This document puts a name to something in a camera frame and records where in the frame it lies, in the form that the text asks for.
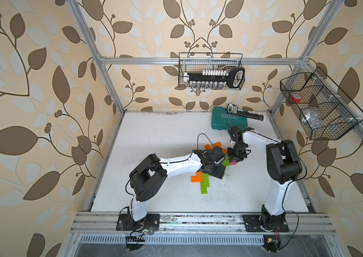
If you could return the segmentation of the green brick lowest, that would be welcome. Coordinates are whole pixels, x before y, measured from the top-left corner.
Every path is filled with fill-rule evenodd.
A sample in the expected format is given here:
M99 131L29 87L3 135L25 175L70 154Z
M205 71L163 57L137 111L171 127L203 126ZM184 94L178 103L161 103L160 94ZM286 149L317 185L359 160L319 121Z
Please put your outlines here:
M200 188L200 193L201 193L201 195L207 195L208 194L207 188L206 187L201 187Z

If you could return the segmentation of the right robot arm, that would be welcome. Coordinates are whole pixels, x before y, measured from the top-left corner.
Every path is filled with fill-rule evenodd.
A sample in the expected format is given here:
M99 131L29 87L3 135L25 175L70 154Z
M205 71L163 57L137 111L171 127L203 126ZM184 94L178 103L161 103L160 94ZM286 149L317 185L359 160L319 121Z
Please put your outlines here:
M267 201L262 206L260 220L263 227L285 221L284 200L293 182L302 173L300 158L291 140L279 141L256 132L253 128L232 126L228 129L232 148L228 148L230 162L241 162L253 146L266 153L267 172L271 178Z

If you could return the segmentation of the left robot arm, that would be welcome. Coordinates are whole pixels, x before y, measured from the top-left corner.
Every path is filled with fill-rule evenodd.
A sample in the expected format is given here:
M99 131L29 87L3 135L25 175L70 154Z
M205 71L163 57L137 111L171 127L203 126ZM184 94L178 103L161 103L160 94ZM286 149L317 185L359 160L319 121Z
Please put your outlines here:
M147 216L147 203L154 197L167 178L189 172L201 171L222 179L225 173L223 162L226 155L216 146L211 150L194 149L185 156L159 158L156 154L148 155L129 174L129 184L133 192L130 215L134 222Z

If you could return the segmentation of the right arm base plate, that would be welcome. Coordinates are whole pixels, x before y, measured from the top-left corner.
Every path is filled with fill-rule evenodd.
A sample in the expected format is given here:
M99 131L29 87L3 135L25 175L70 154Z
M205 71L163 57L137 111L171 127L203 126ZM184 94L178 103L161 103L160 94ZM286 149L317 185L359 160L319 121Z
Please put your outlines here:
M246 232L289 232L285 213L277 216L269 213L243 215L242 218Z

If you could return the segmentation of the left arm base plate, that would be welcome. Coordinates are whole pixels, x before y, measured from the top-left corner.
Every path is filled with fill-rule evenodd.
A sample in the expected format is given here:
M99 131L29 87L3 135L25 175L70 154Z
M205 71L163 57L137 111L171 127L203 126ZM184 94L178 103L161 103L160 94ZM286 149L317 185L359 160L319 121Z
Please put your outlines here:
M116 230L117 231L139 231L146 230L147 232L158 231L160 225L159 214L147 214L147 216L140 221L134 221L130 213L120 214Z

